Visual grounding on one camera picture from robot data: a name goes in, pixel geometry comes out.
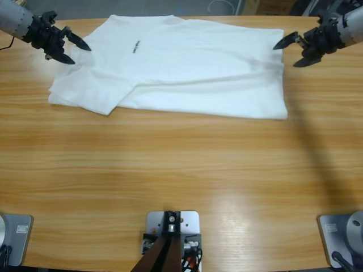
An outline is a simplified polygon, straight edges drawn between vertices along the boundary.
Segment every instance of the label sticker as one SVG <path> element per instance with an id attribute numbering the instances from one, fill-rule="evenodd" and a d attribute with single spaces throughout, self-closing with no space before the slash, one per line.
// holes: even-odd
<path id="1" fill-rule="evenodd" d="M 18 226 L 16 228 L 17 233 L 28 233 L 28 226 Z"/>
<path id="2" fill-rule="evenodd" d="M 336 224 L 326 224 L 325 228 L 328 232 L 337 232 L 338 229 L 336 228 Z"/>

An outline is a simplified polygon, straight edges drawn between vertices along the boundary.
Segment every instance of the metal base plate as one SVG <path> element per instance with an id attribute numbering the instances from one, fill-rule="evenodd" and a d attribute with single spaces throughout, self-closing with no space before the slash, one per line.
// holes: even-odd
<path id="1" fill-rule="evenodd" d="M 324 241 L 324 247 L 328 263 L 334 268 L 340 268 L 331 254 L 339 252 L 344 259 L 353 265 L 352 255 L 345 243 L 345 232 L 350 214 L 322 215 L 318 218 L 320 232 Z"/>
<path id="2" fill-rule="evenodd" d="M 180 232 L 183 236 L 200 234 L 199 214 L 196 211 L 180 212 Z M 146 219 L 146 233 L 151 235 L 161 235 L 163 229 L 164 211 L 151 211 Z M 202 272 L 202 262 L 199 265 L 199 272 Z"/>
<path id="3" fill-rule="evenodd" d="M 23 263 L 27 251 L 33 217 L 30 215 L 3 214 L 6 222 L 4 244 L 11 246 L 9 258 L 10 266 L 19 266 Z"/>

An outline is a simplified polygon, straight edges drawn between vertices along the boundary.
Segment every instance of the wooden table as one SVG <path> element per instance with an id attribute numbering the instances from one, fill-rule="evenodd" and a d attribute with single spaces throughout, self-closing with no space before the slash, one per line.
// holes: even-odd
<path id="1" fill-rule="evenodd" d="M 57 25 L 85 36 L 104 21 Z M 0 209 L 35 218 L 25 265 L 129 271 L 147 212 L 173 209 L 199 212 L 206 272 L 327 266 L 317 216 L 363 209 L 363 44 L 304 69 L 292 67 L 300 53 L 284 51 L 289 118 L 274 121 L 49 105 L 61 65 L 18 40 L 1 51 Z"/>

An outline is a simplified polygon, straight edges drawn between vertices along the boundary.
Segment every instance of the t-shirt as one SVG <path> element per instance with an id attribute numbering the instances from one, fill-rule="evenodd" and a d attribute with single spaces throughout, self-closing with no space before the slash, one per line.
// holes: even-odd
<path id="1" fill-rule="evenodd" d="M 116 106 L 234 117 L 287 117 L 281 29 L 175 16 L 112 15 L 75 46 L 49 102 L 110 114 Z"/>

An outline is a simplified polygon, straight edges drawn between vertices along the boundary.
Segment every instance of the robotic arm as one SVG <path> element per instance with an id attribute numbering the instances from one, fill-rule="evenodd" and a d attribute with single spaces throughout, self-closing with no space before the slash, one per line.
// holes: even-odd
<path id="1" fill-rule="evenodd" d="M 342 1 L 337 0 L 328 11 L 321 11 L 318 21 L 320 26 L 305 32 L 304 38 L 298 32 L 293 32 L 279 41 L 274 49 L 284 49 L 297 43 L 303 49 L 303 58 L 294 66 L 305 67 L 320 62 L 324 54 L 363 41 L 363 7 L 337 15 L 336 9 Z"/>
<path id="2" fill-rule="evenodd" d="M 13 36 L 13 40 L 17 38 L 31 43 L 36 49 L 43 48 L 47 60 L 53 58 L 65 64 L 74 64 L 75 62 L 64 54 L 64 37 L 83 50 L 91 49 L 85 41 L 72 33 L 69 27 L 60 30 L 52 26 L 56 16 L 54 11 L 36 16 L 12 0 L 0 0 L 0 30 Z"/>

